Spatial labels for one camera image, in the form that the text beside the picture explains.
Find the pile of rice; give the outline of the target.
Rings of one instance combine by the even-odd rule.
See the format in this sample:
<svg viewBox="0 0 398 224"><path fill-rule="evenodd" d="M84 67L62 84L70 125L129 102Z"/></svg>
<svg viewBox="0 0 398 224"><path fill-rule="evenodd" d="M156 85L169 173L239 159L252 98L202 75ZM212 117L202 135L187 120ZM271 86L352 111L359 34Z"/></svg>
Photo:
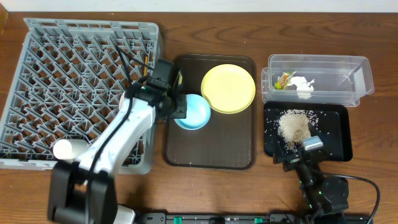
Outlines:
<svg viewBox="0 0 398 224"><path fill-rule="evenodd" d="M272 157L278 149L298 157L302 141L313 136L310 128L320 127L322 112L313 110L264 110L264 152Z"/></svg>

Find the light blue bowl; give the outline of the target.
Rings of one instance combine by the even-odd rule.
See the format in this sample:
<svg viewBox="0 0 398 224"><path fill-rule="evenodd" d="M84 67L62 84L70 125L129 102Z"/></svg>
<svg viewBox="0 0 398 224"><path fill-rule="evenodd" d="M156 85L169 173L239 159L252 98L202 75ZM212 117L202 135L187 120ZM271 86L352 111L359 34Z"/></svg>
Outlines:
<svg viewBox="0 0 398 224"><path fill-rule="evenodd" d="M186 130L196 130L204 127L211 118L211 108L200 95L187 95L187 113L184 119L174 119L176 124Z"/></svg>

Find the white tissue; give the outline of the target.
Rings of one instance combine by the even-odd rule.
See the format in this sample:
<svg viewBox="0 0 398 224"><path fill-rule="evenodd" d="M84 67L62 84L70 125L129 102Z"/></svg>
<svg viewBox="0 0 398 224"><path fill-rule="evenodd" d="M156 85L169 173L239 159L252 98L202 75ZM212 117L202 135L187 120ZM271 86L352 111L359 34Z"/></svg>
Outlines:
<svg viewBox="0 0 398 224"><path fill-rule="evenodd" d="M308 82L305 77L292 77L287 86L295 86L298 97L306 100L312 97L311 92L314 91L314 82L314 79Z"/></svg>

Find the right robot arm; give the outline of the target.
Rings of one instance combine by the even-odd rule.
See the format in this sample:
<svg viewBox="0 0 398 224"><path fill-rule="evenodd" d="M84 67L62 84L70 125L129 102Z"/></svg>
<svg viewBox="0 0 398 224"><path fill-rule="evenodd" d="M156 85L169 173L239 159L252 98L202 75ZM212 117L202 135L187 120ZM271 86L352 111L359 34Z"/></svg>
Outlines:
<svg viewBox="0 0 398 224"><path fill-rule="evenodd" d="M305 223L320 223L325 215L340 213L348 208L348 181L343 177L322 174L319 163L328 158L326 145L319 136L306 138L293 154L284 152L276 136L273 163L282 164L284 172L296 171L303 198L310 206Z"/></svg>

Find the pale pink bowl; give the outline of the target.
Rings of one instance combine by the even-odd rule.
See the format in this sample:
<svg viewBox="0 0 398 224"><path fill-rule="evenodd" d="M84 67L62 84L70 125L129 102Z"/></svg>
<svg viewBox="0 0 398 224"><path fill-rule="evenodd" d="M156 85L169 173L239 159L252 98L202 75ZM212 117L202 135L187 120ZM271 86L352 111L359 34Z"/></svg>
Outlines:
<svg viewBox="0 0 398 224"><path fill-rule="evenodd" d="M59 160L73 161L88 149L83 139L61 139L53 147L53 154Z"/></svg>

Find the green snack wrapper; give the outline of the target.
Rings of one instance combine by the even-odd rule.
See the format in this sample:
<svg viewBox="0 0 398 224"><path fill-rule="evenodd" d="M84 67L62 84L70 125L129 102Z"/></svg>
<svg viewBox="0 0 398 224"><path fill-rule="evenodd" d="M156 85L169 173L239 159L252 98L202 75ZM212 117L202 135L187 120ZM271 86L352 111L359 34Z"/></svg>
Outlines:
<svg viewBox="0 0 398 224"><path fill-rule="evenodd" d="M283 72L282 76L278 78L278 80L274 83L274 88L276 90L285 90L287 85L290 83L290 79L295 75L294 72Z"/></svg>

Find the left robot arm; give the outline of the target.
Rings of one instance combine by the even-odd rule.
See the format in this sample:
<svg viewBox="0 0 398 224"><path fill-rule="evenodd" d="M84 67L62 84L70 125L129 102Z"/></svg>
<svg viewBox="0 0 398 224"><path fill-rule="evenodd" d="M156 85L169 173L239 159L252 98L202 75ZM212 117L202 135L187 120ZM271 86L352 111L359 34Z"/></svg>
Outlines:
<svg viewBox="0 0 398 224"><path fill-rule="evenodd" d="M178 92L180 76L173 62L159 59L151 75L127 89L119 113L88 150L73 162L55 164L47 209L50 221L134 223L135 211L117 202L114 178L156 121L186 117L186 96Z"/></svg>

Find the yellow round plate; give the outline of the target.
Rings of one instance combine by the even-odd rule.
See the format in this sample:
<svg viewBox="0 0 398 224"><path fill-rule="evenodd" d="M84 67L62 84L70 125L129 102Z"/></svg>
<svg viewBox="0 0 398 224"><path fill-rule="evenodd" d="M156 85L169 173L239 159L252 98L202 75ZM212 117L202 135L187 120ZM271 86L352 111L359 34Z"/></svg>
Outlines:
<svg viewBox="0 0 398 224"><path fill-rule="evenodd" d="M201 81L202 97L219 113L244 111L251 105L255 94L253 77L238 65L217 65L207 71Z"/></svg>

